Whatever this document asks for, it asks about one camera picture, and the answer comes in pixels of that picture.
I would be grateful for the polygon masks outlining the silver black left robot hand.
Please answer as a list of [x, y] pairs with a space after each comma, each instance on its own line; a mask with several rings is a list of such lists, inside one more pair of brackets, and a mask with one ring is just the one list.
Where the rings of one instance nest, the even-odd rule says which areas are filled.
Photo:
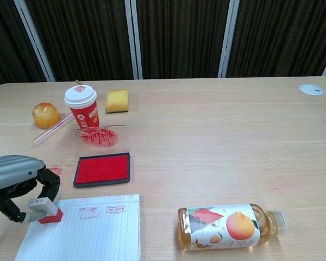
[[29, 223], [29, 213], [22, 212], [12, 201], [32, 191], [37, 184], [42, 184], [38, 198], [48, 197], [52, 202], [57, 196], [60, 178], [46, 168], [42, 160], [8, 155], [0, 157], [0, 212], [9, 220]]

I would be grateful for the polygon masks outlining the small red stamp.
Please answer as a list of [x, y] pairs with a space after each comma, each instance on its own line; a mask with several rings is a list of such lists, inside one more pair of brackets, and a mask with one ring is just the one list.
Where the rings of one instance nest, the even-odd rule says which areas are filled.
[[60, 222], [62, 211], [48, 197], [35, 198], [29, 200], [28, 208], [32, 211], [29, 213], [29, 222], [38, 221], [41, 224]]

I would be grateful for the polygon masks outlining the clear wrapped straw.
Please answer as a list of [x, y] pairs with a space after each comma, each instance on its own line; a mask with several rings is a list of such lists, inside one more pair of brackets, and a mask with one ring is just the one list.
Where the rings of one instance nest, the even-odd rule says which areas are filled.
[[57, 123], [54, 127], [44, 131], [42, 134], [37, 136], [32, 140], [32, 144], [34, 147], [38, 147], [47, 141], [52, 135], [57, 133], [59, 130], [63, 129], [66, 125], [74, 120], [74, 116], [72, 113], [65, 115], [59, 123]]

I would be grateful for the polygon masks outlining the orange peach fruit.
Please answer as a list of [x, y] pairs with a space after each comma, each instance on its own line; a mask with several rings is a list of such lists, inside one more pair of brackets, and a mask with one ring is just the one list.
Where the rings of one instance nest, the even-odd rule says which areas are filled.
[[61, 120], [61, 115], [56, 107], [50, 103], [37, 104], [32, 111], [34, 123], [41, 129], [50, 129]]

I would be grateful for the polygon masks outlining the red ink pad clear lid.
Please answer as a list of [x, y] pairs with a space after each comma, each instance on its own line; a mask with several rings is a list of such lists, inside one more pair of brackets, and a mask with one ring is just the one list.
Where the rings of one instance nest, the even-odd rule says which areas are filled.
[[128, 183], [131, 156], [126, 125], [75, 129], [79, 156], [73, 185], [76, 188]]

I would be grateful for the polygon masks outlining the red paper cup white lid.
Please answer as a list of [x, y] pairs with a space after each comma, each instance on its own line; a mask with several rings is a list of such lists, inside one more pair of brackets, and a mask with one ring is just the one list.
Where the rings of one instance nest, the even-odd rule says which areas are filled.
[[100, 126], [97, 93], [90, 85], [76, 85], [66, 90], [65, 104], [70, 108], [81, 129]]

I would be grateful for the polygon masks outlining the white lined notepad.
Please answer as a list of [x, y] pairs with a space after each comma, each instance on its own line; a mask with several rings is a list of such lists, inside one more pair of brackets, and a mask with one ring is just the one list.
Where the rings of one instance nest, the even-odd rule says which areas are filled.
[[30, 224], [14, 261], [140, 261], [139, 194], [56, 202], [60, 222]]

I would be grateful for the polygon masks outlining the yellow sponge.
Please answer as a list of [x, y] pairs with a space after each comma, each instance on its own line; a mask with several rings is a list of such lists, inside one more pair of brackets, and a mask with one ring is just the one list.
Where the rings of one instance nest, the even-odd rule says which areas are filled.
[[128, 89], [109, 90], [106, 98], [106, 112], [120, 113], [129, 109]]

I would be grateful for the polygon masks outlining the black partition panel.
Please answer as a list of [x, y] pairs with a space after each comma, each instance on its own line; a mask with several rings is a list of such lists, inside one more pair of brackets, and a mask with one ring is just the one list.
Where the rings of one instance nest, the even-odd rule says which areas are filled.
[[321, 76], [326, 0], [240, 0], [227, 77]]
[[45, 81], [14, 1], [0, 0], [0, 85]]
[[229, 2], [136, 0], [143, 78], [216, 78]]
[[57, 81], [133, 78], [124, 0], [26, 0]]

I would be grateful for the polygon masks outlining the peach tea plastic bottle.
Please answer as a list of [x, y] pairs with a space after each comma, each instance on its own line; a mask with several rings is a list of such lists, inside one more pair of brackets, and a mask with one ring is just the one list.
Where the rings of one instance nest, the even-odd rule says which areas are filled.
[[178, 210], [178, 241], [182, 251], [255, 247], [285, 234], [283, 213], [257, 204], [228, 204]]

